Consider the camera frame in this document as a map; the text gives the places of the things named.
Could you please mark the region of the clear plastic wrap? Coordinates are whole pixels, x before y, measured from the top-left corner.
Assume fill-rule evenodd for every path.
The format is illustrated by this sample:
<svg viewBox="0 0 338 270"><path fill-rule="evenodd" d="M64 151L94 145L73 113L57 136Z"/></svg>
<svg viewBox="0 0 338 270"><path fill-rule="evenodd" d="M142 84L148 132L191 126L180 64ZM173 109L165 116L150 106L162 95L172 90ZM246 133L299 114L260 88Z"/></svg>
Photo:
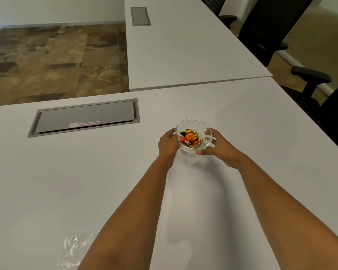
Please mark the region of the clear plastic wrap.
<svg viewBox="0 0 338 270"><path fill-rule="evenodd" d="M58 270L77 270L97 235L90 232L64 238L57 262Z"/></svg>

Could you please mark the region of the person's right forearm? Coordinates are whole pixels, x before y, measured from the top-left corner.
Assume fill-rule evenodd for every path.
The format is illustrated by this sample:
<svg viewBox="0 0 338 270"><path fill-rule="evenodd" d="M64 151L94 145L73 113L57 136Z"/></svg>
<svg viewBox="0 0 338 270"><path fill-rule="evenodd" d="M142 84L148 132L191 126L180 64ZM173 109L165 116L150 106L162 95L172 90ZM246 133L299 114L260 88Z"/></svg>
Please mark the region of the person's right forearm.
<svg viewBox="0 0 338 270"><path fill-rule="evenodd" d="M338 236L247 155L237 169L281 270L338 270Z"/></svg>

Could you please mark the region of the pile of wrapped candies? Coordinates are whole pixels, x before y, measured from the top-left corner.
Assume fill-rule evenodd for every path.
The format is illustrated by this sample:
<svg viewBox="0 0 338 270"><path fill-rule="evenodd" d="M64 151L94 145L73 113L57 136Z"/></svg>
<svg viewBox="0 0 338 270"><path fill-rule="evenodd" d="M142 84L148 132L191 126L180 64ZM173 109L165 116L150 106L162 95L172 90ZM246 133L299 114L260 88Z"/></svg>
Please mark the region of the pile of wrapped candies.
<svg viewBox="0 0 338 270"><path fill-rule="evenodd" d="M203 138L195 130L187 128L179 133L180 143L189 149L198 149L203 144Z"/></svg>

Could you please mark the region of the person's left forearm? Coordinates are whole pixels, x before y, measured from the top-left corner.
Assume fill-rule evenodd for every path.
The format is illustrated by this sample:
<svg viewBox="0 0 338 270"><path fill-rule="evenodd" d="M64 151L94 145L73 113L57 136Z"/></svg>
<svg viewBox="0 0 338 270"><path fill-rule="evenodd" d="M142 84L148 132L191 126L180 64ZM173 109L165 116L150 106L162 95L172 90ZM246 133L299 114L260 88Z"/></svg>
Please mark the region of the person's left forearm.
<svg viewBox="0 0 338 270"><path fill-rule="evenodd" d="M100 230L77 270L149 270L167 174L160 154Z"/></svg>

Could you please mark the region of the person's right hand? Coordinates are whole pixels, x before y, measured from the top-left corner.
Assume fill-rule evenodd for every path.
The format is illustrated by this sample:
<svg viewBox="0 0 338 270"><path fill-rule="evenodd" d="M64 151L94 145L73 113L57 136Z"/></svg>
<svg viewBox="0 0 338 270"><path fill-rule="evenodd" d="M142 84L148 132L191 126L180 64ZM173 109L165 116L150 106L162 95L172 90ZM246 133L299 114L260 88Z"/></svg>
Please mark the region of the person's right hand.
<svg viewBox="0 0 338 270"><path fill-rule="evenodd" d="M228 140L226 140L216 129L208 128L205 133L212 132L213 156L220 159L225 165L238 169L240 167L243 153L236 149Z"/></svg>

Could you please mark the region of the black office chair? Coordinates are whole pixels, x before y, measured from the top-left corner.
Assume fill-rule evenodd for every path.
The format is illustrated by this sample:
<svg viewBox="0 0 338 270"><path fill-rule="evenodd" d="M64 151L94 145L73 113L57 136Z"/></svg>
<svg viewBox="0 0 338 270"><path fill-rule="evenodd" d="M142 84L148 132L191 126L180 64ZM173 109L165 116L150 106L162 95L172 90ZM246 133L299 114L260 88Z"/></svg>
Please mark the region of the black office chair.
<svg viewBox="0 0 338 270"><path fill-rule="evenodd" d="M213 12L216 17L228 28L231 28L231 24L235 22L238 18L235 15L221 15L221 9L224 6L226 0L201 0L211 12Z"/></svg>
<svg viewBox="0 0 338 270"><path fill-rule="evenodd" d="M243 23L238 39L267 67L276 51L313 0L258 0Z"/></svg>
<svg viewBox="0 0 338 270"><path fill-rule="evenodd" d="M282 89L338 146L338 88L323 104L312 98L317 86L331 82L331 77L326 73L299 66L293 66L291 73L306 81L306 86L302 92L285 86Z"/></svg>

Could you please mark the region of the person's left hand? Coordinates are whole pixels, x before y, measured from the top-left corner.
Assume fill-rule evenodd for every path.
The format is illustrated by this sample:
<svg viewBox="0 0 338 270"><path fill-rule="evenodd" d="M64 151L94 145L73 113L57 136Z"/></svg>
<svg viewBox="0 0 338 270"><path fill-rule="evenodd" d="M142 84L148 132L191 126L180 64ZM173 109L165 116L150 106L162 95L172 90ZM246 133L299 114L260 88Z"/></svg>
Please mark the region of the person's left hand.
<svg viewBox="0 0 338 270"><path fill-rule="evenodd" d="M164 159L169 165L172 165L178 150L174 150L173 147L173 134L176 134L176 128L172 128L163 136L161 136L158 142L158 156Z"/></svg>

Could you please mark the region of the clear glass bowl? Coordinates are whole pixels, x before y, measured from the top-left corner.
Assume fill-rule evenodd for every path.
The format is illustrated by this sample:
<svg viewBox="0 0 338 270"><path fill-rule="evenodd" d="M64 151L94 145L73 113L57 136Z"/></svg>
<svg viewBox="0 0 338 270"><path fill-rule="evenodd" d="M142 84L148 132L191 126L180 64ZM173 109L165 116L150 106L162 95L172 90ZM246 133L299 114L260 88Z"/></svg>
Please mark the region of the clear glass bowl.
<svg viewBox="0 0 338 270"><path fill-rule="evenodd" d="M198 119L185 119L179 122L175 129L181 150L186 153L207 149L213 146L215 140L212 129Z"/></svg>

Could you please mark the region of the white table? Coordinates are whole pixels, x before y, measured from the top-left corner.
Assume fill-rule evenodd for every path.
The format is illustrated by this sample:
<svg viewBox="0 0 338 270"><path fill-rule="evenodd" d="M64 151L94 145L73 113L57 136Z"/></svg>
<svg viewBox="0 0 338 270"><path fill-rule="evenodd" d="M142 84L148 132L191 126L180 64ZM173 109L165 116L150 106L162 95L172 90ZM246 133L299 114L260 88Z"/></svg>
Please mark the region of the white table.
<svg viewBox="0 0 338 270"><path fill-rule="evenodd" d="M124 0L130 92L272 77L200 0ZM133 26L147 7L151 26Z"/></svg>
<svg viewBox="0 0 338 270"><path fill-rule="evenodd" d="M28 138L38 109L137 98L140 122ZM338 235L338 147L271 77L0 106L0 270L58 270L99 232L185 119L249 155ZM240 174L179 150L150 269L279 270Z"/></svg>

